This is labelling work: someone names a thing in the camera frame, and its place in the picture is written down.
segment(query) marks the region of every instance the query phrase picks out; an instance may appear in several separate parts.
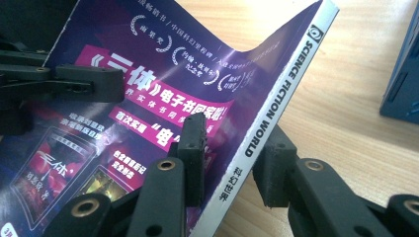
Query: magazine cover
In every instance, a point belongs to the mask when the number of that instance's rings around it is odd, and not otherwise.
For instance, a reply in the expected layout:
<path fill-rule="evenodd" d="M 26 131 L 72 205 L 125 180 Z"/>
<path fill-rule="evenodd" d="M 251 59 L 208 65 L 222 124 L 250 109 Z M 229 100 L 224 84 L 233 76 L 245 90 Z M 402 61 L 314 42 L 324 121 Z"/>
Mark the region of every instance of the magazine cover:
<path fill-rule="evenodd" d="M 337 12 L 315 2 L 242 52 L 171 0 L 80 0 L 45 66 L 118 68 L 126 98 L 27 105 L 34 129 L 0 142 L 2 236 L 41 236 L 79 195 L 140 189 L 195 113 L 207 118 L 208 149 L 205 200 L 187 209 L 188 235 L 213 235 Z"/>

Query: magazine spine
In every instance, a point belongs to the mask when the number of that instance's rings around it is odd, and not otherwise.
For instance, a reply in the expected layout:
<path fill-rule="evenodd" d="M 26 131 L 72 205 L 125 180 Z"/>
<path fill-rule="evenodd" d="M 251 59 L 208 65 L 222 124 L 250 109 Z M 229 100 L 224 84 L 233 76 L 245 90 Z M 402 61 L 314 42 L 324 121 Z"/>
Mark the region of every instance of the magazine spine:
<path fill-rule="evenodd" d="M 244 184 L 247 175 L 250 173 L 256 158 L 263 148 L 263 145 L 277 124 L 280 116 L 284 112 L 302 75 L 307 69 L 308 64 L 319 48 L 322 39 L 320 39 L 319 42 L 314 41 L 313 38 L 308 35 L 308 31 L 310 31 L 312 26 L 315 26 L 325 35 L 327 30 L 330 28 L 330 25 L 332 24 L 337 12 L 337 7 L 331 1 L 325 0 L 321 4 L 316 15 L 311 21 L 311 24 L 307 28 L 306 34 L 301 38 L 298 46 L 293 52 L 292 57 L 290 58 L 289 63 L 285 66 L 283 72 L 278 77 L 277 82 L 267 97 L 267 100 L 263 104 L 258 115 L 255 117 L 252 125 L 248 129 L 243 142 L 237 149 L 237 152 L 235 153 L 232 161 L 228 165 L 225 174 L 223 175 L 220 183 L 212 194 L 207 206 L 203 210 L 200 219 L 198 220 L 195 227 L 191 230 L 190 236 L 201 237 L 214 235 L 217 227 L 226 215 L 239 189 Z M 303 49 L 307 46 L 307 43 L 312 44 L 310 53 L 305 57 L 305 61 L 299 68 L 299 72 L 296 74 L 294 79 L 290 78 L 290 73 L 292 73 L 293 66 L 300 57 Z M 281 102 L 278 103 L 279 92 L 284 88 L 287 88 L 286 94 L 282 97 Z M 259 145 L 255 145 L 252 141 L 255 138 L 258 139 Z M 237 180 L 237 183 L 235 183 L 234 189 L 230 191 L 228 198 L 226 200 L 220 200 L 225 187 L 229 183 L 229 179 L 234 177 L 236 168 L 242 170 L 242 175 L 240 176 L 240 179 Z"/>

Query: magazine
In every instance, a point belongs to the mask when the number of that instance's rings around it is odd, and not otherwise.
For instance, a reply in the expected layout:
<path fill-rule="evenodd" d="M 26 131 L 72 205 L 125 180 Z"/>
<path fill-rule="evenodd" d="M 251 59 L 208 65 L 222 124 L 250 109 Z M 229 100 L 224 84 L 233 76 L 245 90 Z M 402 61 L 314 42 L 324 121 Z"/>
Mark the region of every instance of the magazine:
<path fill-rule="evenodd" d="M 126 98 L 27 104 L 33 130 L 0 142 L 2 236 L 42 235 L 71 198 L 140 189 L 195 113 L 207 118 L 208 147 L 205 198 L 187 209 L 188 235 L 213 235 L 337 12 L 314 2 L 237 51 L 175 1 L 79 0 L 45 66 L 118 68 Z"/>

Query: wooden surface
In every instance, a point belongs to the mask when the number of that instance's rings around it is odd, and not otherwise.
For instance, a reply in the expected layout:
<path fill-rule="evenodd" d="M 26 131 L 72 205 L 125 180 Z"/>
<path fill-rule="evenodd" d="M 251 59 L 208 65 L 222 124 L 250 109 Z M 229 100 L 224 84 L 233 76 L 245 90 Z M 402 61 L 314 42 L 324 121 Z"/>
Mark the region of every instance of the wooden surface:
<path fill-rule="evenodd" d="M 239 50 L 257 46 L 301 0 L 179 0 Z M 328 162 L 380 205 L 419 196 L 419 125 L 378 114 L 416 0 L 335 0 L 335 22 L 280 119 L 301 158 Z M 286 209 L 262 204 L 250 175 L 216 236 L 292 236 Z"/>

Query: purple cover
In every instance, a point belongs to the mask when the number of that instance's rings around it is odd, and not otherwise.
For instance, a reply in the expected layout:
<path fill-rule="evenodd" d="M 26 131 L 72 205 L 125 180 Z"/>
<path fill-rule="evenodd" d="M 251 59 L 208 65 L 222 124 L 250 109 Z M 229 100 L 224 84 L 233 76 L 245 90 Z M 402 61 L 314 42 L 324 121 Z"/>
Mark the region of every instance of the purple cover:
<path fill-rule="evenodd" d="M 320 4 L 240 52 L 174 1 L 79 1 L 45 66 L 122 69 L 126 99 L 28 105 L 34 129 L 0 143 L 0 227 L 40 236 L 75 196 L 116 199 L 140 188 L 149 164 L 179 140 L 185 117 L 203 112 L 206 200 L 188 209 L 192 228 Z"/>

